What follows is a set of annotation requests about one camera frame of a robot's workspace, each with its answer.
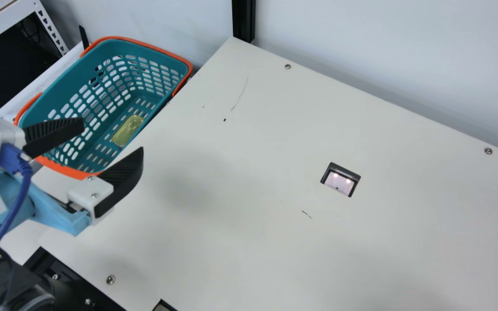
plastic basket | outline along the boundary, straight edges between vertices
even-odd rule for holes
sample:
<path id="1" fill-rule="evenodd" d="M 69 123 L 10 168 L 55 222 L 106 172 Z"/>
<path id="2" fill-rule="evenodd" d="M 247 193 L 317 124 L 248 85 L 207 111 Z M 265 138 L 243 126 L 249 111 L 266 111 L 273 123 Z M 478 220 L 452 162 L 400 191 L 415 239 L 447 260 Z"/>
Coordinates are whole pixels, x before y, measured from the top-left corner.
<path id="1" fill-rule="evenodd" d="M 143 118 L 143 122 L 138 120 L 133 139 L 191 73 L 190 62 L 160 48 L 129 38 L 101 38 L 20 110 L 15 125 L 83 117 L 81 136 L 36 161 L 64 175 L 85 179 L 104 171 L 121 152 L 124 146 L 113 143 L 112 138 L 130 116 Z"/>

black base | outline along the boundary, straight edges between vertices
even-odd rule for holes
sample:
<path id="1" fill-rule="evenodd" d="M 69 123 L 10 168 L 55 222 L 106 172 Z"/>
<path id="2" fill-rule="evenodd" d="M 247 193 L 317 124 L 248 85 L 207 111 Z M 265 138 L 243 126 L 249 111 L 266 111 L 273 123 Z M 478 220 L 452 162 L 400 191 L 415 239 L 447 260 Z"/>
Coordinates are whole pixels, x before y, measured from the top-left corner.
<path id="1" fill-rule="evenodd" d="M 26 261 L 24 267 L 40 276 L 48 278 L 52 278 L 54 275 L 59 276 L 59 281 L 70 285 L 75 290 L 75 295 L 71 297 L 78 300 L 77 303 L 82 306 L 81 311 L 125 311 L 88 281 L 65 266 L 52 254 L 49 254 L 44 248 L 38 248 Z"/>

basket hole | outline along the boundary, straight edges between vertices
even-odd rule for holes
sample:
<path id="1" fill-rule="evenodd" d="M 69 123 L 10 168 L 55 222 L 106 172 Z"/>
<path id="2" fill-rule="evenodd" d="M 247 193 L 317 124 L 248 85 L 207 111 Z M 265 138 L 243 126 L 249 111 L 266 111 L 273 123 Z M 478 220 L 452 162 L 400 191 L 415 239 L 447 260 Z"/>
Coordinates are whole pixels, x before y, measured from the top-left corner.
<path id="1" fill-rule="evenodd" d="M 65 104 L 63 106 L 63 108 L 61 108 L 61 114 L 64 114 L 67 111 L 68 108 L 69 108 L 69 104 Z"/>
<path id="2" fill-rule="evenodd" d="M 86 98 L 87 96 L 91 95 L 91 91 L 90 90 L 87 90 L 87 92 L 85 92 L 84 94 L 82 94 L 82 97 L 83 98 Z"/>

black metal frame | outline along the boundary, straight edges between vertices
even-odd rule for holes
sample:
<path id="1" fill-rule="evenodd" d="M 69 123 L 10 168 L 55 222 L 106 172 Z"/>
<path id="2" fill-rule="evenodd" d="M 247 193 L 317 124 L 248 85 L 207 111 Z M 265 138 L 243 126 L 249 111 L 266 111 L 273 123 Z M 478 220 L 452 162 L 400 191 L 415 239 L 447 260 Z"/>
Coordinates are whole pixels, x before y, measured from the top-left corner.
<path id="1" fill-rule="evenodd" d="M 233 36 L 251 43 L 255 39 L 257 0 L 232 0 Z"/>

metal screw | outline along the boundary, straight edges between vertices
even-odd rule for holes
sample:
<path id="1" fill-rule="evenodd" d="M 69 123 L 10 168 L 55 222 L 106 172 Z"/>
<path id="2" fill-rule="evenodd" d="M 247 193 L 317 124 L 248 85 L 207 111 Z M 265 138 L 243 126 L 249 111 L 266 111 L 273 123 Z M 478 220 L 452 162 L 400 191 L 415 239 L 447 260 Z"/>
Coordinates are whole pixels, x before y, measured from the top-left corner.
<path id="1" fill-rule="evenodd" d="M 116 281 L 116 277 L 114 275 L 111 274 L 110 276 L 107 277 L 107 284 L 113 285 L 115 283 L 115 281 Z"/>

